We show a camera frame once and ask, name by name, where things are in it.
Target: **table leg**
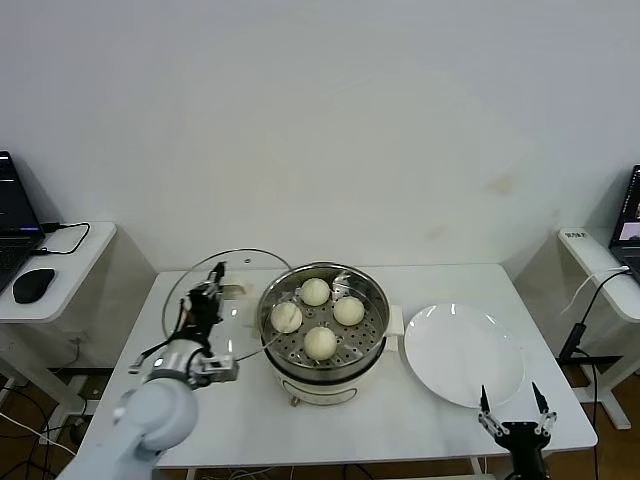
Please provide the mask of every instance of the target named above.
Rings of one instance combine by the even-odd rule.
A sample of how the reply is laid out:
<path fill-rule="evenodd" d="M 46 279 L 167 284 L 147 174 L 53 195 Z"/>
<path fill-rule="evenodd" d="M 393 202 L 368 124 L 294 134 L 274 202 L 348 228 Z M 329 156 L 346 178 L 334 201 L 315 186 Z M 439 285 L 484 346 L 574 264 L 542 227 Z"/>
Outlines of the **table leg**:
<path fill-rule="evenodd" d="M 2 361 L 2 359 L 0 359 L 0 374 L 2 374 L 2 376 L 5 378 L 13 378 L 15 385 L 18 387 L 24 387 L 27 383 L 29 383 L 29 380 L 26 377 L 20 375 L 20 373 L 15 368 L 13 368 L 7 362 Z"/>
<path fill-rule="evenodd" d="M 82 411 L 84 400 L 51 373 L 38 355 L 13 335 L 10 328 L 0 325 L 0 336 L 2 337 L 0 359 L 11 365 L 20 375 L 31 380 L 60 405 L 71 410 Z"/>
<path fill-rule="evenodd" d="M 614 363 L 605 373 L 598 375 L 598 402 L 602 404 L 611 423 L 613 423 L 618 430 L 629 430 L 631 428 L 631 422 L 613 395 L 612 390 L 635 372 L 638 367 L 640 367 L 640 358 L 625 356 Z M 589 379 L 589 386 L 574 388 L 573 391 L 580 403 L 590 403 L 594 400 L 593 372 L 591 371 L 591 367 L 587 365 L 582 366 L 582 371 Z"/>
<path fill-rule="evenodd" d="M 69 382 L 68 388 L 75 393 L 79 393 L 84 386 L 84 383 L 87 381 L 86 375 L 75 375 L 71 381 Z M 60 427 L 64 426 L 67 423 L 67 418 L 70 416 L 85 416 L 85 415 L 93 415 L 96 413 L 96 409 L 98 408 L 98 404 L 100 400 L 87 400 L 87 406 L 84 406 L 84 400 L 82 400 L 82 407 L 80 409 L 77 408 L 69 408 L 62 404 L 58 405 L 56 409 L 49 417 L 49 428 L 54 428 L 56 430 L 49 433 L 49 439 L 54 442 L 58 439 L 58 436 L 62 432 Z M 45 445 L 45 442 L 42 438 L 39 440 L 41 445 Z"/>

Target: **white wall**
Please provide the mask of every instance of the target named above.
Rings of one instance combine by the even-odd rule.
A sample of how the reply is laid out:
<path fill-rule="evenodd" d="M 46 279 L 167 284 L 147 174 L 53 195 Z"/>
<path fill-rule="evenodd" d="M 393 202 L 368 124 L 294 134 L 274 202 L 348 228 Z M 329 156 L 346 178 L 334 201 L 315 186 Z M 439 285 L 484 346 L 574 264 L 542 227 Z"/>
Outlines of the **white wall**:
<path fill-rule="evenodd" d="M 262 246 L 520 278 L 559 226 L 615 215 L 640 158 L 639 16 L 635 0 L 5 2 L 0 145 L 50 208 L 116 221 L 157 270 Z M 565 288 L 536 275 L 525 297 Z"/>

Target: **white table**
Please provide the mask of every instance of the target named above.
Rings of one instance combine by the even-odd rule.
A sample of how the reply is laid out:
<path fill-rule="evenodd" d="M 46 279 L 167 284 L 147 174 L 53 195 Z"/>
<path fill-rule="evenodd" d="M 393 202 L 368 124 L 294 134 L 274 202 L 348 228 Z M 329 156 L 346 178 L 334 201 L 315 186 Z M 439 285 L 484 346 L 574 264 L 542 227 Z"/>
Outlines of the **white table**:
<path fill-rule="evenodd" d="M 447 301 L 468 303 L 494 314 L 520 342 L 526 366 L 523 388 L 511 402 L 495 408 L 496 415 L 502 420 L 537 420 L 539 414 L 531 389 L 531 381 L 535 380 L 551 408 L 558 412 L 548 452 L 584 449 L 596 443 L 587 417 L 502 267 L 408 266 L 363 270 L 382 286 L 392 304 L 402 307 L 405 322 L 425 306 Z M 245 303 L 225 303 L 225 312 L 230 308 L 238 310 L 236 317 L 221 324 L 233 334 L 234 352 L 242 354 L 258 346 L 251 328 L 255 305 L 277 273 L 273 270 L 238 273 L 253 294 Z M 109 432 L 120 397 L 139 384 L 141 379 L 129 375 L 127 367 L 140 352 L 163 339 L 162 304 L 180 274 L 169 272 L 157 277 L 100 401 L 83 449 L 100 442 Z M 179 290 L 185 292 L 204 275 L 204 272 L 191 274 L 189 282 Z M 170 304 L 171 319 L 177 311 L 177 298 Z M 196 391 L 199 422 L 184 443 L 166 452 L 159 465 L 170 468 L 301 465 L 504 455 L 505 451 L 478 423 L 478 412 L 450 404 L 427 390 L 409 370 L 402 345 L 400 350 L 382 355 L 367 391 L 350 402 L 331 407 L 305 404 L 291 407 L 265 355 L 256 355 L 240 364 L 236 382 Z"/>
<path fill-rule="evenodd" d="M 40 300 L 24 305 L 16 303 L 13 298 L 13 282 L 0 294 L 0 359 L 58 402 L 59 405 L 49 421 L 52 428 L 63 425 L 68 415 L 77 415 L 83 411 L 84 400 L 78 392 L 86 377 L 74 377 L 66 385 L 49 372 L 39 355 L 16 337 L 6 324 L 49 323 L 60 316 L 116 231 L 115 225 L 110 222 L 91 222 L 90 225 L 89 234 L 73 254 L 31 257 L 22 266 L 15 278 L 38 268 L 53 268 L 56 271 L 53 281 Z M 58 230 L 48 235 L 42 246 L 49 250 L 67 251 L 76 245 L 84 231 L 85 227 Z M 93 413 L 96 406 L 96 401 L 89 401 L 86 413 Z M 55 439 L 59 433 L 56 430 L 50 436 Z"/>
<path fill-rule="evenodd" d="M 563 228 L 558 236 L 585 273 L 591 275 L 620 266 L 620 262 L 609 251 L 611 233 L 611 230 L 606 228 Z M 595 285 L 600 285 L 607 277 L 607 274 L 602 274 L 592 281 Z M 635 279 L 627 275 L 616 277 L 602 287 L 602 295 L 620 318 L 629 323 L 640 323 L 640 287 Z M 602 403 L 611 422 L 618 430 L 631 428 L 631 422 L 612 390 L 639 368 L 640 350 L 635 355 L 624 356 L 605 373 L 598 376 L 598 401 Z M 591 368 L 583 366 L 583 371 L 593 383 Z M 593 402 L 592 384 L 588 387 L 575 388 L 574 391 L 580 402 Z"/>

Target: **metal pot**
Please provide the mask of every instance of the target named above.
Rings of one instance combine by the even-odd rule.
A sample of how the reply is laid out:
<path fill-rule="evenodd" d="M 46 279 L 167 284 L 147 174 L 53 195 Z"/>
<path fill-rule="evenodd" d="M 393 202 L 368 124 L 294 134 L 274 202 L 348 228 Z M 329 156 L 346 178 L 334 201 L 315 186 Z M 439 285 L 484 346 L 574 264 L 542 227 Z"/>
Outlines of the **metal pot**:
<path fill-rule="evenodd" d="M 321 278 L 331 287 L 329 300 L 320 306 L 306 305 L 300 298 L 301 285 L 310 278 Z M 365 307 L 362 322 L 345 327 L 333 318 L 333 306 L 340 298 L 353 296 Z M 281 334 L 271 325 L 273 307 L 291 301 L 300 308 L 302 326 L 290 334 Z M 335 385 L 366 372 L 384 350 L 389 326 L 389 302 L 382 288 L 367 274 L 345 265 L 318 262 L 284 273 L 262 294 L 257 321 L 265 352 L 272 364 L 294 380 L 314 385 Z M 304 336 L 314 327 L 330 328 L 337 337 L 338 349 L 328 360 L 315 361 L 304 351 Z"/>

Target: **power cord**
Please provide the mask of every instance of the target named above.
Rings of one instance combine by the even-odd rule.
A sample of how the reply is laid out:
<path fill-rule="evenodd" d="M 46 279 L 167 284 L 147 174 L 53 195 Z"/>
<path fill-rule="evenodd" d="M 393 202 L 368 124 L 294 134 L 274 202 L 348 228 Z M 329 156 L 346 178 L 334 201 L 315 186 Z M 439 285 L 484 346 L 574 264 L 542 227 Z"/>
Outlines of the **power cord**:
<path fill-rule="evenodd" d="M 73 357 L 73 360 L 71 360 L 70 362 L 65 363 L 63 366 L 61 366 L 60 368 L 58 368 L 57 370 L 55 370 L 53 372 L 53 374 L 57 374 L 60 373 L 62 370 L 64 370 L 65 368 L 69 368 L 71 365 L 73 365 L 74 363 L 76 363 L 78 360 L 80 360 L 80 344 L 82 343 L 80 341 L 79 338 L 75 338 L 72 339 L 71 342 L 73 342 L 73 344 L 76 346 L 76 354 Z"/>
<path fill-rule="evenodd" d="M 591 360 L 591 355 L 580 348 L 576 348 L 576 352 L 581 353 Z M 598 412 L 598 371 L 596 364 L 591 362 L 591 373 L 593 375 L 593 415 L 591 416 L 591 426 L 598 435 L 598 427 L 596 425 L 596 415 Z M 600 469 L 598 468 L 598 442 L 593 446 L 593 471 L 595 480 L 600 480 Z"/>
<path fill-rule="evenodd" d="M 80 240 L 78 240 L 76 245 L 71 250 L 67 250 L 66 252 L 58 252 L 56 250 L 48 250 L 47 247 L 42 247 L 42 248 L 38 248 L 36 250 L 31 251 L 31 255 L 36 257 L 44 256 L 44 255 L 71 255 L 75 253 L 76 250 L 78 250 L 80 245 L 82 245 L 82 242 L 84 241 L 84 239 L 87 238 L 87 235 L 89 235 L 89 232 L 91 231 L 91 225 L 89 225 L 87 222 L 69 223 L 66 225 L 63 225 L 59 222 L 52 222 L 52 223 L 43 223 L 41 226 L 42 226 L 42 230 L 45 233 L 52 233 L 58 230 L 62 230 L 63 228 L 73 228 L 73 227 L 86 227 L 86 229 L 82 234 L 82 237 L 80 237 Z"/>
<path fill-rule="evenodd" d="M 74 427 L 77 425 L 77 421 L 74 423 L 68 423 L 65 424 L 61 427 L 56 427 L 56 428 L 48 428 L 49 427 L 49 423 L 48 423 L 48 418 L 47 418 L 47 414 L 44 412 L 44 410 L 42 409 L 42 407 L 40 406 L 40 404 L 38 402 L 36 402 L 33 398 L 31 398 L 29 395 L 25 394 L 24 392 L 21 392 L 20 390 L 17 390 L 15 388 L 11 388 L 11 387 L 0 387 L 0 390 L 6 390 L 8 392 L 12 392 L 15 393 L 16 395 L 20 395 L 21 397 L 27 399 L 29 402 L 31 402 L 33 405 L 35 405 L 35 407 L 38 409 L 38 411 L 40 412 L 40 414 L 42 415 L 42 418 L 44 419 L 44 425 L 43 425 L 43 429 L 46 426 L 47 428 L 43 430 L 43 433 L 45 434 L 49 434 L 50 432 L 56 431 L 56 430 L 63 430 L 65 428 L 69 428 L 69 427 Z M 87 411 L 87 406 L 88 406 L 88 402 L 86 399 L 84 399 L 84 407 L 82 409 L 82 414 L 81 417 L 85 414 L 85 412 Z M 0 435 L 0 439 L 4 438 L 4 439 L 21 439 L 21 438 L 32 438 L 32 437 L 38 437 L 39 434 L 37 433 L 30 433 L 27 435 Z M 38 465 L 37 463 L 32 461 L 33 458 L 33 454 L 35 453 L 35 448 L 38 444 L 38 440 L 36 439 L 36 441 L 33 443 L 33 445 L 31 446 L 31 451 L 29 452 L 29 457 L 27 460 L 23 460 L 22 462 L 14 465 L 11 469 L 9 469 L 7 472 L 5 472 L 4 474 L 0 475 L 0 480 L 3 480 L 5 478 L 8 478 L 9 475 L 13 472 L 15 472 L 16 470 L 18 470 L 20 467 L 22 467 L 23 465 L 27 466 L 26 469 L 26 477 L 25 478 L 29 478 L 29 471 L 30 468 L 36 468 L 40 471 L 42 471 L 43 473 L 43 479 L 46 478 L 45 475 L 49 475 L 50 477 L 54 477 L 55 478 L 55 474 L 49 470 L 47 462 L 48 462 L 48 457 L 49 457 L 49 448 L 50 448 L 50 443 L 47 442 L 46 446 L 45 446 L 45 465 L 44 467 Z"/>
<path fill-rule="evenodd" d="M 598 272 L 592 273 L 591 275 L 589 275 L 584 282 L 582 282 L 582 284 L 578 287 L 578 289 L 576 290 L 576 292 L 573 294 L 573 297 L 571 298 L 571 301 L 569 302 L 569 305 L 567 305 L 561 312 L 560 315 L 564 315 L 565 313 L 567 313 L 569 311 L 569 309 L 573 306 L 573 304 L 575 303 L 576 299 L 578 298 L 578 294 L 582 291 L 582 289 L 584 287 L 587 286 L 587 283 L 589 283 L 589 281 L 591 281 L 592 278 L 597 277 L 598 275 L 602 275 L 603 273 L 609 273 L 609 272 L 626 272 L 629 270 L 629 267 L 627 266 L 623 266 L 623 267 L 614 267 L 614 268 L 607 268 L 606 270 L 600 270 Z"/>
<path fill-rule="evenodd" d="M 31 427 L 27 427 L 26 425 L 23 425 L 22 423 L 20 423 L 19 421 L 11 418 L 9 415 L 6 415 L 2 412 L 0 412 L 0 417 L 9 420 L 11 423 L 15 423 L 16 425 L 18 425 L 19 427 L 24 428 L 25 430 L 29 430 L 31 433 L 33 433 L 34 435 L 40 437 L 41 439 L 43 439 L 45 442 L 50 443 L 51 445 L 55 445 L 56 447 L 60 447 L 63 450 L 66 450 L 67 452 L 69 452 L 71 455 L 73 455 L 74 457 L 76 456 L 76 452 L 74 452 L 73 450 L 71 450 L 70 448 L 65 447 L 64 445 L 60 445 L 57 442 L 54 442 L 53 440 L 50 440 L 48 437 L 45 437 L 44 435 L 42 435 L 41 433 L 36 432 L 33 428 Z M 49 425 L 47 422 L 47 430 L 46 432 L 48 433 L 49 431 Z"/>
<path fill-rule="evenodd" d="M 364 473 L 367 476 L 367 478 L 369 480 L 375 480 L 375 477 L 373 475 L 371 475 L 371 473 L 369 473 L 369 470 L 364 468 L 362 465 L 358 465 L 357 463 L 352 463 L 352 464 L 349 464 L 349 465 L 352 465 L 352 466 L 356 467 L 357 469 L 359 469 L 362 473 Z M 342 467 L 342 480 L 347 480 L 347 467 L 349 465 L 344 465 Z"/>
<path fill-rule="evenodd" d="M 575 352 L 578 346 L 580 345 L 580 340 L 582 340 L 582 336 L 584 335 L 584 332 L 587 329 L 585 322 L 587 321 L 587 317 L 589 316 L 589 313 L 591 312 L 591 308 L 593 308 L 593 304 L 595 303 L 596 298 L 598 298 L 598 294 L 600 293 L 600 291 L 604 288 L 604 286 L 610 280 L 613 280 L 619 275 L 628 275 L 629 273 L 630 272 L 628 269 L 614 273 L 613 275 L 610 275 L 609 277 L 607 277 L 600 285 L 598 285 L 598 288 L 596 288 L 596 292 L 593 294 L 593 297 L 591 298 L 591 302 L 589 302 L 589 306 L 587 307 L 587 310 L 584 312 L 584 315 L 582 316 L 582 320 L 573 326 L 573 328 L 571 329 L 571 333 L 569 334 L 569 336 L 567 337 L 567 340 L 564 342 L 564 345 L 562 346 L 562 350 L 560 351 L 560 355 L 558 356 L 558 361 L 561 365 L 563 363 L 566 363 L 571 358 L 571 355 L 573 355 L 573 352 Z"/>

